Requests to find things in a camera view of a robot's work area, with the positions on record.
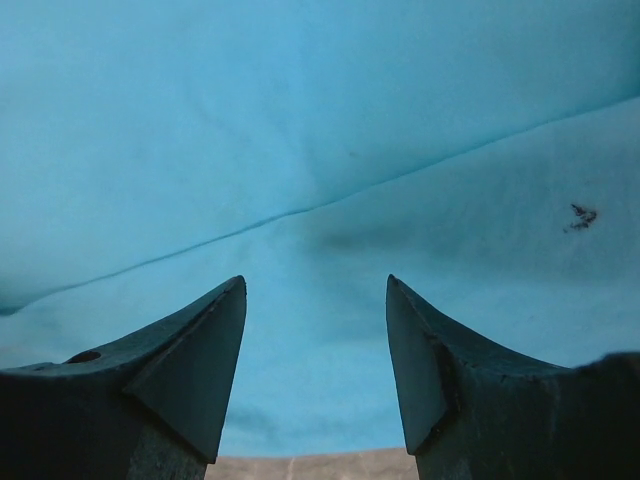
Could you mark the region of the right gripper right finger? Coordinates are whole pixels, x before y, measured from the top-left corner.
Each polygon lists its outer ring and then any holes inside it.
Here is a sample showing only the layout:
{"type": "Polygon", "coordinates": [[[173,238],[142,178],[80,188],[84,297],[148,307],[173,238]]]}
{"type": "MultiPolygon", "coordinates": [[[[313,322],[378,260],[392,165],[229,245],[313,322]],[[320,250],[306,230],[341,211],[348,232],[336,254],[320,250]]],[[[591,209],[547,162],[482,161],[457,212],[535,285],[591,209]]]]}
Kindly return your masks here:
{"type": "Polygon", "coordinates": [[[407,452],[423,479],[635,479],[639,356],[576,368],[510,350],[395,277],[389,349],[407,452]]]}

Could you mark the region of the cyan blue t-shirt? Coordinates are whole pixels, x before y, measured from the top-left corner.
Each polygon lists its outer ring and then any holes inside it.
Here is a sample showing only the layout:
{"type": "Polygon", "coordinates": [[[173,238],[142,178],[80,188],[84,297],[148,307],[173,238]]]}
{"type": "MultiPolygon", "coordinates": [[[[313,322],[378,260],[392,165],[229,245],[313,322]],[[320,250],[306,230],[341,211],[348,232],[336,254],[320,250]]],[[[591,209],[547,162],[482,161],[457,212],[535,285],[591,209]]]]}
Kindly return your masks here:
{"type": "Polygon", "coordinates": [[[526,355],[639,346],[635,1],[5,1],[1,364],[247,283],[221,451],[399,446],[395,276],[526,355]]]}

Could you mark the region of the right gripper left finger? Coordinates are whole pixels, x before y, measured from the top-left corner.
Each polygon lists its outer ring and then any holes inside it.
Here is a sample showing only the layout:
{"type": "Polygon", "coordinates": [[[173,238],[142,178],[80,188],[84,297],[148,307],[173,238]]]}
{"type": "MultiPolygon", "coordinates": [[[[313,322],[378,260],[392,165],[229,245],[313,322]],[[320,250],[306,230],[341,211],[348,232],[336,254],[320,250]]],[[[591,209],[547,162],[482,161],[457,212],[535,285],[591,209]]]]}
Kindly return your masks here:
{"type": "Polygon", "coordinates": [[[246,318],[236,276],[55,364],[1,373],[5,479],[201,479],[216,461],[246,318]]]}

